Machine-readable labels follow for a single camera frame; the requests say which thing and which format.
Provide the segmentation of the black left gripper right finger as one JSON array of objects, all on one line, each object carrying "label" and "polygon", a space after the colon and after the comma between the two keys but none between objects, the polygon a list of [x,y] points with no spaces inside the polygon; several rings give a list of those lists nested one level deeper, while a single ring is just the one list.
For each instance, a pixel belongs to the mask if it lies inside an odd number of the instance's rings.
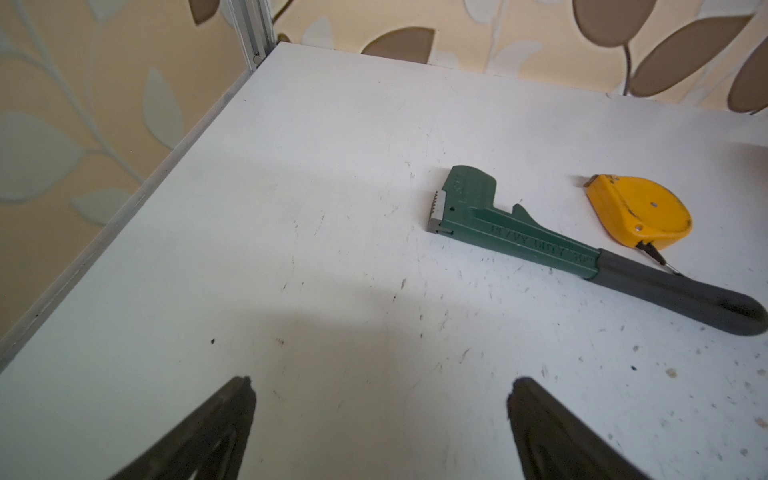
[{"label": "black left gripper right finger", "polygon": [[645,479],[530,377],[512,384],[506,408],[527,479]]}]

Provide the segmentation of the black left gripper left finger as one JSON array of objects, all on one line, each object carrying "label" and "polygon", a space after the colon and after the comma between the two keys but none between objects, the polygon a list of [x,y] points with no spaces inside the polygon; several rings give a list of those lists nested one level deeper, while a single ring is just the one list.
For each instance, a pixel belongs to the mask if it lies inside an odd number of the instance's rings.
[{"label": "black left gripper left finger", "polygon": [[236,479],[256,405],[250,378],[232,378],[113,477]]}]

